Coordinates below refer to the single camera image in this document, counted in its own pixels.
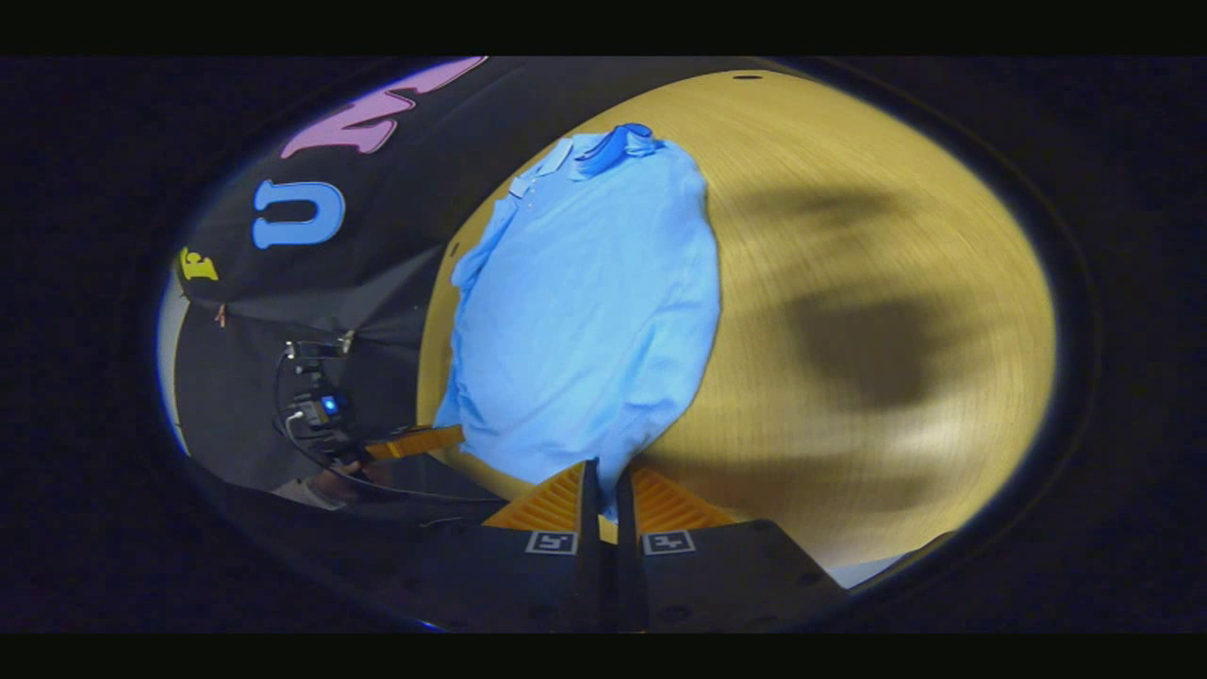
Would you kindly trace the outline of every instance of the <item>pink letter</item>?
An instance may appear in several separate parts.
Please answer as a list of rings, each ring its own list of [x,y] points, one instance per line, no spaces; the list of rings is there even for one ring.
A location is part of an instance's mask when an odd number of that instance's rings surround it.
[[[356,146],[361,153],[372,153],[380,148],[386,139],[390,139],[390,134],[393,133],[393,128],[398,123],[386,119],[371,127],[354,125],[415,107],[414,101],[395,94],[396,90],[414,89],[418,94],[427,94],[461,77],[485,60],[485,57],[470,57],[460,62],[441,64],[361,96],[352,101],[348,109],[302,130],[285,145],[281,157],[288,158],[302,148],[316,146]]]

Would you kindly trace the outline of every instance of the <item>blue letter u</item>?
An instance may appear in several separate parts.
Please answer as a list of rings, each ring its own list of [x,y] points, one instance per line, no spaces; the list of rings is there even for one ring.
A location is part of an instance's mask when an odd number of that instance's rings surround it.
[[[314,218],[309,221],[268,221],[260,217],[251,224],[251,239],[261,250],[273,245],[314,245],[322,242],[339,230],[344,222],[344,194],[322,181],[297,183],[273,183],[264,180],[256,189],[256,210],[273,203],[310,200]]]

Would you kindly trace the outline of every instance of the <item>wooden table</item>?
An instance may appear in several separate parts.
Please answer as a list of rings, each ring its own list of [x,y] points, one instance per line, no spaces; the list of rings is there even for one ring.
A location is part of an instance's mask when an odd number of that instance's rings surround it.
[[[1003,203],[892,116],[769,71],[641,94],[552,136],[515,174],[561,136],[626,122],[699,163],[722,283],[700,392],[640,460],[776,521],[826,568],[899,555],[970,519],[1026,455],[1055,368],[1046,281]],[[449,242],[420,355],[421,423],[448,380],[449,274],[511,178]],[[439,457],[503,497],[531,488]]]

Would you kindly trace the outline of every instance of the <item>shirt sleeve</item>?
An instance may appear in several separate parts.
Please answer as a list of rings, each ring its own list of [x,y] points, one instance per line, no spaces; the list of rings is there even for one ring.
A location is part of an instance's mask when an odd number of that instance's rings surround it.
[[[313,508],[325,509],[328,511],[336,511],[344,509],[346,505],[344,503],[338,503],[323,498],[319,493],[315,493],[310,488],[309,480],[295,479],[288,484],[285,484],[280,488],[273,491],[273,494],[278,498],[285,498],[286,501],[293,501],[295,503],[302,503],[303,505],[310,505]]]

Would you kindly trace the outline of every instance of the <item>light blue polo shirt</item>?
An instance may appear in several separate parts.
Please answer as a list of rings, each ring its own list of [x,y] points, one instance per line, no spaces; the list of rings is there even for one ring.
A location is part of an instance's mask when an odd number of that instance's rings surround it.
[[[562,139],[495,203],[461,289],[437,427],[540,484],[599,460],[608,519],[629,461],[690,405],[712,350],[717,245],[695,162],[641,124]]]

